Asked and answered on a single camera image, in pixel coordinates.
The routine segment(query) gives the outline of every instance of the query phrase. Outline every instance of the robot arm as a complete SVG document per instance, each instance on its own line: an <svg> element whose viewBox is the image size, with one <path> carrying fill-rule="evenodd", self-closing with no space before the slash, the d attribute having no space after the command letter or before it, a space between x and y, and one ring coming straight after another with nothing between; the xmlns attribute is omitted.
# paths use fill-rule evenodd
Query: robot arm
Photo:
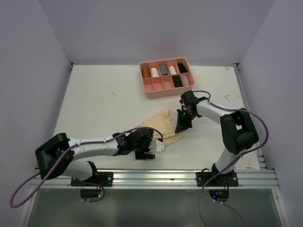
<svg viewBox="0 0 303 227"><path fill-rule="evenodd" d="M115 133L106 138L89 140L69 139L65 133L55 135L35 152L41 179L46 176L60 155L75 145L48 179L64 175L93 183L98 181L97 169L93 162L81 161L81 158L128 155L134 151L136 159L155 159L154 152L166 150L165 142L153 139L151 129L138 129L127 136L119 135L120 133Z"/></svg>
<svg viewBox="0 0 303 227"><path fill-rule="evenodd" d="M225 111L212 106L208 98L197 98L192 91L181 96L182 109L178 112L178 123L175 133L192 128L192 120L196 117L207 117L220 124L225 148L219 160L214 163L212 170L219 172L235 160L242 151L251 148L258 142L258 134L248 113L240 111ZM223 174L234 170L234 165Z"/></svg>

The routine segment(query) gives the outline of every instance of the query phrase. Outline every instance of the white wall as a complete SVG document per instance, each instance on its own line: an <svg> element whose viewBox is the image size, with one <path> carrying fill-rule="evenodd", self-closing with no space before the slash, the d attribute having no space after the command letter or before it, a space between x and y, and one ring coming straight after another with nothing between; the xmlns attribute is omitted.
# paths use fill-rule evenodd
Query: white wall
<svg viewBox="0 0 303 227"><path fill-rule="evenodd" d="M250 108L266 120L263 149L292 226L303 226L303 1L276 0L240 64Z"/></svg>
<svg viewBox="0 0 303 227"><path fill-rule="evenodd" d="M274 0L39 0L70 61L240 62Z"/></svg>
<svg viewBox="0 0 303 227"><path fill-rule="evenodd" d="M69 62L39 2L0 1L0 226L19 221L23 207L11 209L9 198L33 174L35 149L52 135L68 78Z"/></svg>

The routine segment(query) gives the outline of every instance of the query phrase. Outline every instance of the black mounting bracket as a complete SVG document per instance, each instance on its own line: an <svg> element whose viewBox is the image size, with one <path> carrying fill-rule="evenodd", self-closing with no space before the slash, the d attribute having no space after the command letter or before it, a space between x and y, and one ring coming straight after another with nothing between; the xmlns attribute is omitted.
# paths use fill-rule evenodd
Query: black mounting bracket
<svg viewBox="0 0 303 227"><path fill-rule="evenodd" d="M101 185L103 187L111 187L113 185L113 178L114 178L113 172L98 172L98 175L99 175L99 180L101 181ZM91 187L91 185L79 182L74 178L71 179L71 186L75 186L75 187L90 186Z"/></svg>
<svg viewBox="0 0 303 227"><path fill-rule="evenodd" d="M148 160L148 159L155 159L156 156L148 153L142 153L135 151L134 153L136 160Z"/></svg>
<svg viewBox="0 0 303 227"><path fill-rule="evenodd" d="M196 181L197 186L202 187L208 179L213 177L216 173L213 171L209 172L196 172ZM213 179L211 182L208 183L208 187L225 187L229 183L229 187L238 187L238 177L237 174L232 171L228 174L221 174L217 176L215 179Z"/></svg>

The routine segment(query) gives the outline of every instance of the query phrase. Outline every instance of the purple cable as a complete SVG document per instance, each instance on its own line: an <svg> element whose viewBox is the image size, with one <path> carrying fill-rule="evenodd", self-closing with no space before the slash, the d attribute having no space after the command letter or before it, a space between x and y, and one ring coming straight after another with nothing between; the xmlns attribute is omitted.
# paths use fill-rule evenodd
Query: purple cable
<svg viewBox="0 0 303 227"><path fill-rule="evenodd" d="M245 110L245 109L225 109L225 108L223 108L223 107L221 107L221 106L218 106L218 105L216 105L216 104L213 104L213 103L210 102L211 94L210 94L208 91L201 91L201 90L199 90L199 91L193 91L193 92L203 92L203 93L208 94L208 95L209 95L209 96L208 96L208 99L207 99L207 100L208 100L208 103L209 103L210 105L212 105L212 106L214 106L214 107L220 109L220 110L231 111L231 112L233 112L233 111L240 111L240 112L249 113L249 114L255 116L255 117L263 124L264 129L265 129L265 133L266 133L265 139L264 139L263 143L261 143L259 146L255 147L255 148L253 148L253 149L251 149L251 150L247 150L247 151L245 151L245 152L242 152L242 153L241 153L241 156L246 155L246 154L248 154L248 153L250 153L250 152L256 151L256 150L260 149L261 147L263 147L263 146L267 143L268 137L269 137L268 127L267 127L267 125L265 124L264 120L263 120L260 116L258 116L258 115L255 114L255 113L252 113L252 112L249 111L249 110ZM241 158L241 156L238 156L235 160L233 160L230 164L228 164L223 170L221 170L221 171L218 172L216 175L214 175L213 177L211 177L208 181L205 182L205 184L204 184L204 185L202 186L202 188L201 188L201 191L200 191L199 197L198 197L197 206L198 206L198 211L199 211L200 218L201 218L201 220L203 221L203 223L204 223L207 227L209 227L209 225L208 225L208 223L206 222L206 220L204 219L204 217L203 217L203 215L202 215L202 212L201 212L201 207L200 207L201 196L202 196L202 194L203 194L203 190L204 190L204 188L208 185L209 182L211 182L213 179L215 179L217 176L219 176L221 173L223 173L226 169L228 169L230 166L232 166L234 163L236 163L236 162ZM238 210L236 210L233 206L229 205L229 204L225 204L225 203L224 203L224 205L227 206L227 207L229 207L229 208L231 208L232 210L234 210L234 211L240 216L241 221L242 221L242 226L245 226L244 218L243 218L243 216L240 214L240 212L239 212Z"/></svg>
<svg viewBox="0 0 303 227"><path fill-rule="evenodd" d="M113 140L116 140L117 138L125 135L126 133L129 133L131 131L134 131L134 130L137 130L137 129L151 129L151 130L154 130L156 131L157 133L160 134L161 136L161 139L163 141L163 135L162 133L157 130L157 129L154 129L154 128L151 128L151 127L137 127L137 128L133 128L133 129L130 129L130 130L127 130L127 131L124 131L122 133L120 133L119 135L109 139L109 140L106 140L106 141L91 141L91 142L83 142L83 143L80 143L80 144L74 144L72 146L70 146L69 148L67 148L62 154L61 156L58 158L58 160L55 162L55 164L53 165L53 167L50 169L50 171L48 171L48 173L45 175L45 177L43 178L43 180L37 185L37 187L23 200L21 201L20 203L18 204L14 204L14 198L16 196L16 194L18 193L18 191L29 181L31 181L32 179L34 179L36 176L40 175L40 173L36 173L34 174L33 176L31 176L30 178L28 178L27 180L25 180L21 185L18 186L18 188L13 192L10 200L9 200L9 206L11 208L18 208L18 207L21 207L24 203L26 203L38 190L39 188L43 185L43 183L48 179L48 177L50 176L50 174L52 174L52 172L54 171L54 169L59 165L59 163L61 162L61 160L64 158L64 156L73 148L75 147L78 147L78 146L81 146L81 145L88 145L88 144L100 144L100 143L109 143Z"/></svg>

